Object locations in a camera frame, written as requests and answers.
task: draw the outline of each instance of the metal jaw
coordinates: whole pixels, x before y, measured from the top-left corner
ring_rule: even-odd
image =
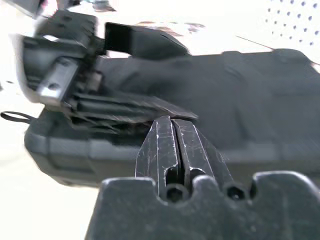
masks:
[[[189,121],[158,118],[136,178],[102,182],[87,240],[320,239],[320,194],[305,176],[256,173],[235,183],[224,157]]]

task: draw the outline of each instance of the black carrying case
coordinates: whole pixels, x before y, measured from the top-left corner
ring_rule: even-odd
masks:
[[[320,176],[320,74],[299,51],[224,52],[162,61],[100,58],[106,89],[156,96],[199,116],[194,124],[246,183],[260,171]],[[44,110],[25,146],[60,183],[97,185],[133,176],[146,135],[73,129],[62,113]]]

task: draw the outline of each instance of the white pegboard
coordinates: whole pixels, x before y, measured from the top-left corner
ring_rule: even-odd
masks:
[[[320,63],[320,0],[260,0],[238,35],[271,48],[290,48]]]

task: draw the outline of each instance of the pegboard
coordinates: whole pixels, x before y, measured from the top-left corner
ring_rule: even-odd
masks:
[[[257,2],[237,35],[270,48],[299,50],[320,64],[320,0]]]

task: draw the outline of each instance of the black strap loop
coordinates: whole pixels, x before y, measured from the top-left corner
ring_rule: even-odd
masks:
[[[3,111],[0,113],[0,116],[8,121],[11,122],[17,122],[17,123],[25,123],[25,124],[31,124],[31,122],[33,120],[35,120],[36,118],[21,112],[16,112],[16,111]]]

